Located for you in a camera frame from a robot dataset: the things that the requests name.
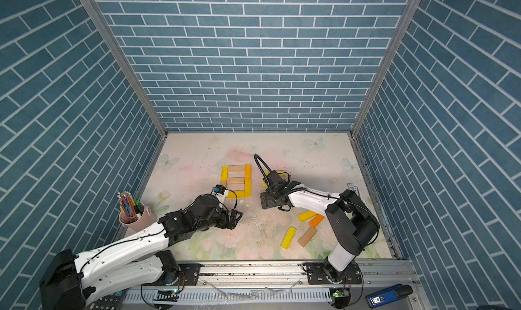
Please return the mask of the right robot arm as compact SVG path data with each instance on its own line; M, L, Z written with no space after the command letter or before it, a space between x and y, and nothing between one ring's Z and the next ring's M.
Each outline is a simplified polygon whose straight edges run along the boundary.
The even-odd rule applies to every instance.
M348 276L348 266L380 230L377 217L349 189L343 193L327 193L299 182L272 184L260 194L260 200L263 209L277 208L287 212L291 208L304 208L328 220L337 244L324 261L324 272L334 283Z

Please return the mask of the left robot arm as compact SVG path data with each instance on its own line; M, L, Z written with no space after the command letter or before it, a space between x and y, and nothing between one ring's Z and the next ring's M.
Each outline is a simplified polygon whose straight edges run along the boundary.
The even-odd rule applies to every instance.
M170 247L209 228L236 228L242 213L217 193L198 196L184 209L107 246L58 253L39 283L43 309L83 309L104 296L137 285L181 286L184 279Z

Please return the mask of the yellow block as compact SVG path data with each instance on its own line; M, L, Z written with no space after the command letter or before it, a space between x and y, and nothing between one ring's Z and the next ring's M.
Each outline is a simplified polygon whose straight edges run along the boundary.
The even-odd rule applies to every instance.
M290 226L286 232L286 235L284 236L281 247L285 250L289 249L291 242L293 241L294 236L296 235L297 229Z
M250 197L250 195L246 194L245 191L236 191L236 192L233 192L233 191L228 191L227 192L227 196L226 198L227 199L235 199L235 198L245 198L245 197Z
M244 197L250 197L252 195L252 183L250 178L246 178L244 181Z
M221 184L222 185L226 185L227 184L228 175L229 175L229 167L228 166L223 166L222 167L222 171L221 171Z

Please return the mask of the tan wooden block diagonal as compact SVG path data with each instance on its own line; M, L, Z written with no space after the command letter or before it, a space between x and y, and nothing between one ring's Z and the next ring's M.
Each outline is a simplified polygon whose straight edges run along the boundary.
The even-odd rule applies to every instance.
M228 178L227 184L228 185L244 185L246 182L244 177L235 177L235 178Z

